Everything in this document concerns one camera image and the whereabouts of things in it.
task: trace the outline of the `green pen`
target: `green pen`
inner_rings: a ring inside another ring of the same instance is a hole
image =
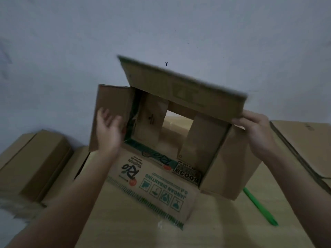
[[[262,213],[262,215],[267,219],[267,221],[273,226],[278,226],[277,221],[272,216],[272,214],[250,193],[250,191],[245,187],[243,192],[249,197],[249,199],[253,202],[256,208]]]

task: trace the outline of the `white wall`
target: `white wall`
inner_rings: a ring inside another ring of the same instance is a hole
[[[0,0],[0,151],[52,129],[87,144],[116,54],[249,93],[272,119],[331,121],[331,0]]]

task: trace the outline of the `hand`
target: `hand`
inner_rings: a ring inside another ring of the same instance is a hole
[[[97,113],[97,138],[99,153],[107,158],[117,157],[122,143],[122,117],[110,115],[109,110],[100,108]]]
[[[234,118],[232,123],[245,128],[249,138],[250,149],[257,158],[264,161],[280,152],[272,136],[267,116],[243,110],[242,118]]]

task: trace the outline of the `table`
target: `table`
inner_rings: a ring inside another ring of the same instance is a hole
[[[279,226],[269,224],[243,192],[235,201],[200,194],[182,231],[105,183],[76,247],[313,247],[263,163],[246,187]]]

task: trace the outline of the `cardboard box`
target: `cardboard box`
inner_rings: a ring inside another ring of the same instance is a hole
[[[72,155],[64,136],[41,130],[23,134],[0,155],[1,207],[15,215],[39,210],[39,202]]]
[[[331,194],[331,126],[280,120],[272,120],[270,125],[286,146],[284,153],[299,162]]]
[[[75,150],[68,163],[43,198],[42,204],[49,206],[56,197],[67,190],[84,167],[89,154],[88,146],[82,146]]]
[[[246,96],[129,58],[119,59],[130,87],[99,85],[89,144],[90,151],[98,149],[96,113],[101,107],[124,118],[125,151],[109,181],[172,217],[170,207],[162,208],[162,202],[139,189],[139,181],[123,179],[119,171],[129,169],[128,174],[139,179],[138,174],[153,171],[183,188],[186,184],[185,190],[194,197],[200,190],[236,199],[260,164],[250,151],[245,131],[230,124],[242,112]],[[167,110],[193,120],[188,133],[162,127]],[[193,202],[193,198],[187,200],[186,212],[192,210]],[[184,223],[187,217],[174,218]]]

